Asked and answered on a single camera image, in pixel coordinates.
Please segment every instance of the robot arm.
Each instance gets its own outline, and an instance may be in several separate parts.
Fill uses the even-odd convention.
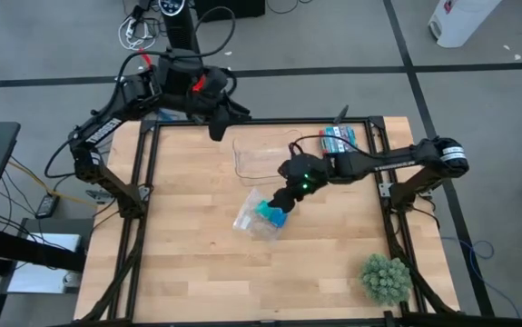
[[[92,111],[92,117],[69,135],[77,178],[98,183],[111,193],[123,218],[143,216],[145,206],[137,186],[125,184],[112,173],[95,146],[124,122],[139,120],[160,108],[199,118],[209,124],[212,140],[220,141],[228,126],[251,119],[249,110],[223,91],[228,83],[226,73],[202,65],[191,50],[173,49],[161,54],[157,66],[122,78],[109,104]]]
[[[295,201],[302,201],[305,195],[315,193],[328,183],[353,183],[370,173],[413,165],[422,165],[424,168],[405,183],[395,183],[389,189],[394,209],[408,209],[417,193],[433,190],[441,185],[443,179],[457,178],[468,171],[464,149],[449,138],[423,139],[419,144],[384,154],[367,154],[358,150],[318,158],[312,154],[295,154],[291,151],[291,159],[285,161],[278,170],[286,179],[286,187],[273,195],[269,206],[288,213],[295,206]]]

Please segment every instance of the green succulent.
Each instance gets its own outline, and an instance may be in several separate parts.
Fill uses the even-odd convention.
[[[412,280],[409,269],[398,258],[372,254],[361,268],[359,277],[366,294],[378,305],[396,305],[407,301]]]

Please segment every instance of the white bin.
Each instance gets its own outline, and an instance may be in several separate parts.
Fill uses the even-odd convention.
[[[440,0],[428,22],[437,44],[462,46],[501,0]]]

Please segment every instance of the gray floor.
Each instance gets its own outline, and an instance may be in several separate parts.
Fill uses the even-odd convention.
[[[289,3],[272,2],[276,9]],[[329,2],[315,0],[287,15],[239,20],[226,50],[207,63],[234,70],[401,65],[381,0],[337,0],[333,7]],[[504,0],[464,47],[451,50],[435,45],[426,28],[436,2],[393,2],[414,64],[509,63],[522,56],[522,0]],[[126,0],[128,11],[133,3]],[[0,79],[113,75],[126,56],[115,34],[123,18],[121,3],[113,0],[0,0]],[[202,25],[201,48],[215,47],[228,27],[226,22]],[[162,38],[154,49],[165,44]],[[471,171],[455,181],[458,197],[472,239],[488,240],[497,251],[480,268],[522,315],[522,71],[419,74],[419,80],[438,133],[456,138],[468,152]],[[56,146],[90,109],[107,101],[111,89],[109,84],[1,88],[0,121],[22,125],[15,157],[42,175]],[[255,117],[334,115],[345,104],[351,115],[405,115],[415,139],[425,136],[405,74],[242,78],[234,97]],[[54,170],[71,169],[71,159],[62,154]],[[9,168],[9,173],[37,205],[43,191],[16,170]],[[60,190],[85,197],[87,188],[68,180]],[[13,196],[19,199],[18,193]],[[442,235],[454,236],[442,191],[437,204]],[[7,210],[0,198],[0,213]],[[57,217],[91,214],[89,207],[62,202]],[[15,220],[26,216],[15,207]],[[478,314],[459,246],[444,244],[461,307]],[[489,294],[497,315],[514,315],[505,299]],[[73,295],[13,295],[0,325],[69,322],[74,303]]]

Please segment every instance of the wooden table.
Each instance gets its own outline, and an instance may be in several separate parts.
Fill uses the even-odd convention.
[[[386,117],[385,121],[392,148],[413,143],[407,118]],[[276,242],[232,229],[252,188],[235,174],[233,141],[262,140],[291,131],[315,134],[322,127],[233,126],[220,143],[209,139],[206,127],[162,128],[135,322],[379,318],[386,310],[399,316],[398,307],[374,304],[357,282],[366,258],[388,254],[372,175],[351,185],[329,185],[306,197],[291,212]],[[354,129],[358,146],[368,149],[363,125]],[[138,135],[139,124],[128,123],[113,138],[108,165],[124,181],[131,177]],[[304,150],[318,154],[317,142],[305,140]],[[144,147],[143,168],[149,148],[149,144]],[[270,156],[265,164],[276,173],[281,161]],[[398,177],[404,181],[418,169],[398,170]],[[271,196],[283,185],[281,180],[258,188]],[[431,210],[421,199],[415,206]],[[115,210],[100,214],[96,222]],[[408,213],[408,221],[420,272],[444,302],[457,309],[436,224],[416,212]],[[75,318],[89,312],[111,281],[122,225],[123,219],[116,216],[94,231]],[[122,288],[120,316],[127,286],[126,282]]]

